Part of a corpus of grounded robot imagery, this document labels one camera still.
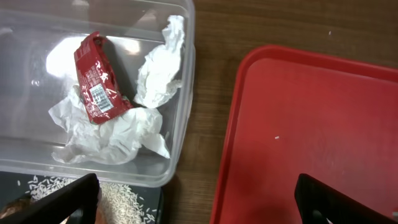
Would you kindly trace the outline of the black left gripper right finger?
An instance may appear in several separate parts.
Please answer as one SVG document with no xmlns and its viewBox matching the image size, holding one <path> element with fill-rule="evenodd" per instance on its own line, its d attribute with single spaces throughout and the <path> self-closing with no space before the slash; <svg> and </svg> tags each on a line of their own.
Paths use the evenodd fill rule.
<svg viewBox="0 0 398 224">
<path fill-rule="evenodd" d="M 294 197 L 302 223 L 397 223 L 308 174 L 298 176 Z"/>
</svg>

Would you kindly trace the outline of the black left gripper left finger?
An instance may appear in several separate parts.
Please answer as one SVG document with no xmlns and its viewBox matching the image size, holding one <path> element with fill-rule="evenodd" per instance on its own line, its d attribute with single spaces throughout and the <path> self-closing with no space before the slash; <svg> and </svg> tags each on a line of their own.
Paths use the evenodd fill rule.
<svg viewBox="0 0 398 224">
<path fill-rule="evenodd" d="M 27 208 L 2 218 L 1 223 L 61 223 L 80 210 L 80 218 L 72 220 L 72 223 L 95 224 L 99 195 L 100 183 L 96 174 L 87 174 Z"/>
</svg>

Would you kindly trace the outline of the white tissue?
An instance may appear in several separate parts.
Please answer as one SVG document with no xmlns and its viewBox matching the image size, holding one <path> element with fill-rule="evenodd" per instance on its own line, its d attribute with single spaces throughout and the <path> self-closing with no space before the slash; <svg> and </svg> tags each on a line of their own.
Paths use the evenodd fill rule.
<svg viewBox="0 0 398 224">
<path fill-rule="evenodd" d="M 170 158 L 160 133 L 163 119 L 158 107 L 166 104 L 182 87 L 182 81 L 176 79 L 176 75 L 182 62 L 185 33 L 182 16 L 169 16 L 168 22 L 162 30 L 164 44 L 151 50 L 138 69 L 137 93 L 133 100 L 129 100 L 133 108 L 103 124 L 93 124 L 89 121 L 77 82 L 63 100 L 49 109 L 54 123 L 67 133 L 65 147 L 52 153 L 56 161 L 118 165 L 133 160 L 141 147 Z M 84 38 L 67 38 L 62 45 L 76 44 L 79 48 Z"/>
</svg>

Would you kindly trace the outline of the red snack wrapper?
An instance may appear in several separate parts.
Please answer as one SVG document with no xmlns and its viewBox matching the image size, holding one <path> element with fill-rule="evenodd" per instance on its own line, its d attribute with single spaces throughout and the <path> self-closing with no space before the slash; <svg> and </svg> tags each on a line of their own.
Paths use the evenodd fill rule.
<svg viewBox="0 0 398 224">
<path fill-rule="evenodd" d="M 103 124 L 133 108 L 119 91 L 116 75 L 103 50 L 105 42 L 105 37 L 94 32 L 74 52 L 80 96 L 93 124 Z"/>
</svg>

